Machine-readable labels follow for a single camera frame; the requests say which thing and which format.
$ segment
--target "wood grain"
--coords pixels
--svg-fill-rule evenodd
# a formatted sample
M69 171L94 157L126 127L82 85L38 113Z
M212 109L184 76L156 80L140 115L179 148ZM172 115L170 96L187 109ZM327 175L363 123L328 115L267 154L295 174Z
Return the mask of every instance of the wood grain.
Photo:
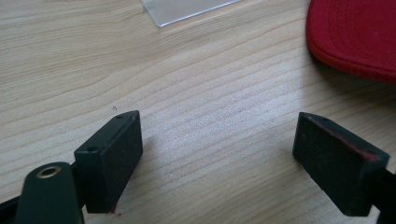
M140 1L0 0L0 202L113 116L144 156L87 223L375 223L345 217L291 156L299 111L396 162L396 90L309 54L307 0L250 0L157 28Z

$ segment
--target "red fabric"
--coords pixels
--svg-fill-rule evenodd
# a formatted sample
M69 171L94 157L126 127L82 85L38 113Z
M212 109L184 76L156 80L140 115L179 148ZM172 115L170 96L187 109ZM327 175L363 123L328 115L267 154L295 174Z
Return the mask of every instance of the red fabric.
M326 64L396 84L396 0L312 0L306 39Z

